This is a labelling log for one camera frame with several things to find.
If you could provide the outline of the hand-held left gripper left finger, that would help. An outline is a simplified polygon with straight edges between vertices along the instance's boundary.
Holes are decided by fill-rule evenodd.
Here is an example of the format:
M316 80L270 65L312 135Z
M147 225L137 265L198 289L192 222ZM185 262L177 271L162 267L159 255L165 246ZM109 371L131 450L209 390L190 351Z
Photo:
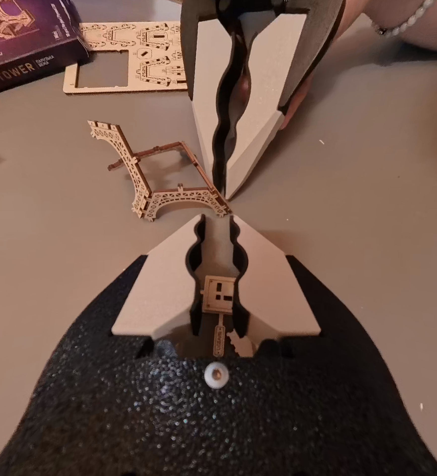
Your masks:
M187 327L199 336L205 215L199 214L153 248L112 326L115 336L159 340Z

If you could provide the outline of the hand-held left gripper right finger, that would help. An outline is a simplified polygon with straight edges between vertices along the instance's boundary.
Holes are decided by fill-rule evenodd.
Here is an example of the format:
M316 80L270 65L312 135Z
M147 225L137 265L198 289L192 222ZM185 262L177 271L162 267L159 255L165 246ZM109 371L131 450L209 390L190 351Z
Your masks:
M293 273L288 256L237 215L230 218L234 283L231 340L258 349L265 340L318 336L321 328Z

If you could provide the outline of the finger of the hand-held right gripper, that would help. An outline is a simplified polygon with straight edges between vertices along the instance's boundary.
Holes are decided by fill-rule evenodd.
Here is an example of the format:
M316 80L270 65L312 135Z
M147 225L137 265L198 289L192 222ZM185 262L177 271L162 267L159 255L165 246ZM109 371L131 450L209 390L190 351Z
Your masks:
M236 142L227 161L226 199L244 184L284 121L278 104L306 14L280 14L251 42L247 66L250 95L236 124Z
M232 190L234 175L227 170L238 149L238 122L249 99L245 67L249 36L241 21L224 27L220 21L198 22L196 62L191 102L205 172L224 194Z

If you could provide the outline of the wooden lattice arch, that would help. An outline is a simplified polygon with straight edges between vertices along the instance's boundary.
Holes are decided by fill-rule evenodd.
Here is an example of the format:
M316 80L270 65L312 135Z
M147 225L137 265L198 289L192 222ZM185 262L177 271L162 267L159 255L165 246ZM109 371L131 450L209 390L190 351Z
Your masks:
M222 195L216 189L215 185L212 183L212 181L208 178L208 176L206 175L206 173L202 169L202 167L201 167L200 163L198 162L198 159L195 156L195 154L190 150L190 148L186 145L186 143L184 141L180 141L179 144L181 145L181 147L186 152L187 156L189 157L190 161L192 162L192 164L197 169L197 171L200 174L200 176L202 177L203 181L206 183L206 186L209 189L209 191L212 192L213 195L216 195L219 198L219 200L223 201L224 199L223 199Z

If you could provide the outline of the wooden arch frame assembly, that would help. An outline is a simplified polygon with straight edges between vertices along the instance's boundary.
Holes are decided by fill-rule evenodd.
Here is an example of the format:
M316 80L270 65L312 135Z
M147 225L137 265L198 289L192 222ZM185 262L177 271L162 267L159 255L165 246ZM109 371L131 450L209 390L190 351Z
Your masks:
M207 188L205 182L203 187L184 187L182 183L179 183L176 188L164 190L151 189L140 168L141 160L172 150L184 152L189 159L179 144L180 141L155 146L151 149L134 153L119 125L92 120L88 121L88 125L91 129L91 136L97 140L107 142L119 156L119 160L114 164L110 164L108 170L113 171L121 166L126 167L134 185L132 211L135 212L139 218L154 222L157 212L161 208L176 203L200 204L203 207L212 209L218 217L224 217L232 213L232 209L227 201L224 198L224 200L221 201L216 195L213 195Z

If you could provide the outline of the grey desk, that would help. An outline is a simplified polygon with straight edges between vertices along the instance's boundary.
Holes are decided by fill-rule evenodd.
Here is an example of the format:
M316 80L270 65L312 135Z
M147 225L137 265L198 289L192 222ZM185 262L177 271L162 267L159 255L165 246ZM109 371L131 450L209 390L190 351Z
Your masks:
M69 96L63 80L0 93L0 452L81 311L201 211L139 219L87 124L119 124L133 150L183 140L201 159L186 93ZM360 17L231 207L365 327L437 458L437 59Z

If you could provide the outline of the person's right hand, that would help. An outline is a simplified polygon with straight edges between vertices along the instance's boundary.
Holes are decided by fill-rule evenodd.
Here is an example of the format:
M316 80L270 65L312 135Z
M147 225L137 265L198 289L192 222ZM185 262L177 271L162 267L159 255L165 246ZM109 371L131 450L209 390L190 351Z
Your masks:
M422 0L349 0L334 40L339 39L357 20L361 14L370 18L379 30L394 30L411 17L421 6ZM298 107L306 97L312 83L314 73L303 82L293 95L291 103L280 130L287 127Z

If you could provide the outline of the serrated square wooden plate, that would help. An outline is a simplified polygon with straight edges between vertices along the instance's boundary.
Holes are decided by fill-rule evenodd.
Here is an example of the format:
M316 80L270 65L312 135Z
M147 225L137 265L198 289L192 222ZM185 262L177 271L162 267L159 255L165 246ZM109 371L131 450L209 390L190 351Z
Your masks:
M252 358L254 356L254 346L247 336L239 337L236 330L227 332L227 337L234 349L235 354L241 358Z

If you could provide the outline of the wooden sheet with long parts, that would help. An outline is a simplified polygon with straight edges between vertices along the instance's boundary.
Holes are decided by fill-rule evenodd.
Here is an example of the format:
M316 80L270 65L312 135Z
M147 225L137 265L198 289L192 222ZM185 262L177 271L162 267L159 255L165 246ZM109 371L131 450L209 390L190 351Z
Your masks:
M67 94L136 93L182 91L187 89L181 52L179 21L84 22L80 31L96 60L110 54L108 66L119 66L127 58L127 68L93 79L98 67L87 66L80 79L78 64L65 71L63 91Z

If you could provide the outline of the dark purple puzzle box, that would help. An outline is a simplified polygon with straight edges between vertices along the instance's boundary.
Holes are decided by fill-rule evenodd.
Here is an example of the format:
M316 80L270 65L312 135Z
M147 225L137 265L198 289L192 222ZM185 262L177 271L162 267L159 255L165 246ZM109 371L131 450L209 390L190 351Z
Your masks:
M0 92L89 60L69 0L0 0Z

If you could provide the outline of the wooden four-square connector frame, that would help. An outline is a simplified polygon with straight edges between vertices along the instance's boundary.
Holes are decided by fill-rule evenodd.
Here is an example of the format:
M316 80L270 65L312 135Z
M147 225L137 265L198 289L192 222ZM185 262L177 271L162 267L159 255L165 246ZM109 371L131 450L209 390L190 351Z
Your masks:
M233 314L234 277L206 276L202 294L202 313L217 314L218 324L214 330L213 356L224 356L226 327L224 317Z

